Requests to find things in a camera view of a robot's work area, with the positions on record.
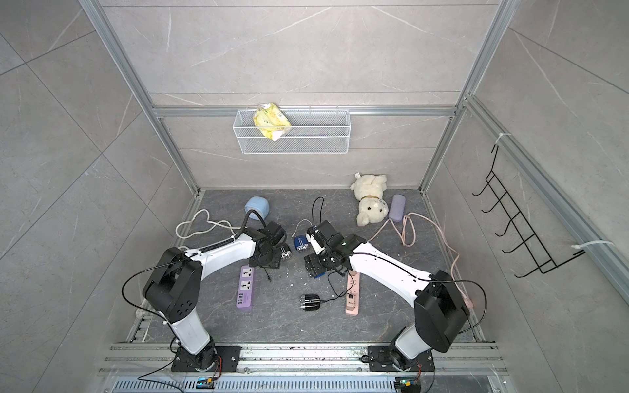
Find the black electric shaver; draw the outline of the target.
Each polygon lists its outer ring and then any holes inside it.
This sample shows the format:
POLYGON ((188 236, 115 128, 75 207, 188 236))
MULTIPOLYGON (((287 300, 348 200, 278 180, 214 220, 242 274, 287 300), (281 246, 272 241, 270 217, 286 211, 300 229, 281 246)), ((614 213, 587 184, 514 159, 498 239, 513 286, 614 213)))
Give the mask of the black electric shaver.
POLYGON ((291 256, 291 254, 292 254, 292 251, 290 250, 289 247, 281 247, 280 251, 281 251, 281 259, 282 260, 288 259, 291 256))

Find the black shaver power plug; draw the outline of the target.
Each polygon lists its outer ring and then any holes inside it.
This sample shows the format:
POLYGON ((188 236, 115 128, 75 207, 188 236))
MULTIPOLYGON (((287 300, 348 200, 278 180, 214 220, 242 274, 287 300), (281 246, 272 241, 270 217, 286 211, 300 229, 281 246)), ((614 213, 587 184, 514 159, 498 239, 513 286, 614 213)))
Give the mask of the black shaver power plug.
POLYGON ((305 294, 301 296, 300 299, 300 308, 306 312, 316 311, 320 308, 322 300, 319 295, 316 294, 305 294))

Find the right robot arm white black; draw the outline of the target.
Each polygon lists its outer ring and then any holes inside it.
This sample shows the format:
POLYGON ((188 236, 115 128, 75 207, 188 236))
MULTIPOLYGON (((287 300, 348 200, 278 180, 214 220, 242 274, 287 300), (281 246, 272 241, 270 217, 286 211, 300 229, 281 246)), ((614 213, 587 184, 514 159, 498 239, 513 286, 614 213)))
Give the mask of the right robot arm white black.
POLYGON ((373 278, 394 291, 414 310, 414 323, 391 341, 375 361, 405 372, 429 350, 446 353, 464 330, 470 311, 458 281, 444 270, 429 273, 386 255, 363 237, 342 235, 329 221, 306 232, 313 252, 304 258, 312 277, 344 267, 373 278))

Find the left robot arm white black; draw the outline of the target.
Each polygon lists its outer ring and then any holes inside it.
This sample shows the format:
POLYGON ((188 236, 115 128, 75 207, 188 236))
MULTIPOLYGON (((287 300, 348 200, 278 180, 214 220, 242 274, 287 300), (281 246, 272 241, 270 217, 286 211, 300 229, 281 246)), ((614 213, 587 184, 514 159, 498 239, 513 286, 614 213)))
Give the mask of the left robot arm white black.
POLYGON ((151 274, 143 288, 147 312, 162 318, 179 340, 174 369, 203 372, 219 364, 215 341, 198 315, 201 282, 242 260, 253 267, 278 268, 286 237, 281 225, 248 211, 241 228, 228 239, 189 251, 169 248, 155 267, 145 270, 151 274))

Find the light blue alarm clock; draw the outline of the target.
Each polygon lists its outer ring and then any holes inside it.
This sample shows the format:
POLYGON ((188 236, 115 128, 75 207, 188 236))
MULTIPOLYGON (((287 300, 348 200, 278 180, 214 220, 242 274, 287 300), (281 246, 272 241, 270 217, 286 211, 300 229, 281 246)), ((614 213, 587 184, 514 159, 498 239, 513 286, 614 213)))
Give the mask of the light blue alarm clock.
POLYGON ((266 219, 270 213, 270 203, 262 196, 253 196, 244 207, 245 212, 256 211, 262 219, 266 219))

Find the pink power strip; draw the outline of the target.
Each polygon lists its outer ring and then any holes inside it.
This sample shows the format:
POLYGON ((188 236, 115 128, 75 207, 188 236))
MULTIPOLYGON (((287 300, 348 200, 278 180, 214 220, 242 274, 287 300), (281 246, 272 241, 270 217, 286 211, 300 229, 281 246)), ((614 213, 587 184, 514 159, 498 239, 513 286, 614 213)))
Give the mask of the pink power strip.
POLYGON ((347 293, 345 300, 346 314, 357 316, 359 314, 360 299, 360 274, 351 270, 347 276, 347 293))

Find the purple power strip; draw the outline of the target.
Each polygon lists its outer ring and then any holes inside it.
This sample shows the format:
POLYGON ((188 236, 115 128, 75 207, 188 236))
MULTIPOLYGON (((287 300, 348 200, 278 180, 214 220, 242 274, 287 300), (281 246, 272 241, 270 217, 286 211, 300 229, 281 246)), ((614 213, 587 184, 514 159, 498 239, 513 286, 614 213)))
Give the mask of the purple power strip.
POLYGON ((240 310, 252 308, 255 269, 244 265, 240 270, 236 307, 240 310))

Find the cream teddy bear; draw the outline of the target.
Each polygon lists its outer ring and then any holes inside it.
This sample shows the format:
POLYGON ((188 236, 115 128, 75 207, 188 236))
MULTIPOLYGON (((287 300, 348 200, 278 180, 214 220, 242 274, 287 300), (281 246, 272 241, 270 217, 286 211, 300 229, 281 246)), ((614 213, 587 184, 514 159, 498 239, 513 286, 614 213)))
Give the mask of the cream teddy bear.
POLYGON ((382 222, 388 215, 388 204, 383 199, 387 190, 386 175, 361 175, 355 173, 355 182, 350 186, 357 199, 358 214, 356 223, 359 227, 382 222))

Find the lavender oval case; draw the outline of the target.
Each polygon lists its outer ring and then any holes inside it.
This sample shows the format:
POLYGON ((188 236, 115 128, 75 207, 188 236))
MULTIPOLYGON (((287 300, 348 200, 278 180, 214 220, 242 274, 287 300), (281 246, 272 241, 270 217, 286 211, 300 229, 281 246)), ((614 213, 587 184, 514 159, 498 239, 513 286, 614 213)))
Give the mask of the lavender oval case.
POLYGON ((389 206, 388 218, 393 223, 403 221, 406 209, 406 198, 401 194, 395 194, 389 206))

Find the yellow wet wipes pack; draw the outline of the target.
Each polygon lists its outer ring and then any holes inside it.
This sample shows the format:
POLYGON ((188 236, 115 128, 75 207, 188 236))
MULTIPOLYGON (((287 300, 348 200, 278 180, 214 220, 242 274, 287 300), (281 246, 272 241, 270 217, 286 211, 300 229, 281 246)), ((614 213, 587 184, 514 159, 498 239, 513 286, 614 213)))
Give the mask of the yellow wet wipes pack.
POLYGON ((292 124, 274 103, 258 106, 253 122, 260 133, 273 142, 292 130, 292 124))

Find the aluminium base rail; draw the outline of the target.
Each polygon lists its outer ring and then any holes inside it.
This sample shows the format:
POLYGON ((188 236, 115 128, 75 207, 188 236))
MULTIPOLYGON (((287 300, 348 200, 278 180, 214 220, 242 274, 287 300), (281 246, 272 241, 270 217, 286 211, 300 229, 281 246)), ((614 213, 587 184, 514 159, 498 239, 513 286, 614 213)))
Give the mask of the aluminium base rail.
POLYGON ((457 342, 404 369, 375 343, 224 343, 203 372, 167 343, 111 345, 96 367, 99 392, 513 392, 494 343, 457 342))

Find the black wall hook rack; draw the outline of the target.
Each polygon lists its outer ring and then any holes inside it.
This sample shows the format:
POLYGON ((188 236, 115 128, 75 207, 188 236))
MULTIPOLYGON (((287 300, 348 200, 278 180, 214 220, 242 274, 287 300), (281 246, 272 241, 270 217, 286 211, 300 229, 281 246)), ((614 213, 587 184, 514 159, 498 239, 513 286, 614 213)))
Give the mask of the black wall hook rack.
POLYGON ((520 249, 524 249, 532 260, 532 269, 526 273, 515 273, 514 276, 516 278, 527 278, 534 273, 547 274, 586 255, 584 250, 577 249, 567 260, 555 260, 532 226, 530 219, 520 208, 517 201, 515 201, 508 188, 506 188, 505 184, 496 173, 496 162, 499 150, 500 148, 497 145, 492 147, 491 167, 484 179, 483 188, 477 193, 472 193, 472 196, 482 197, 485 194, 493 196, 493 205, 488 208, 482 208, 481 212, 487 215, 499 209, 507 217, 504 229, 501 232, 496 232, 496 237, 505 237, 507 234, 517 236, 516 244, 509 249, 502 249, 501 253, 503 255, 510 255, 520 249))

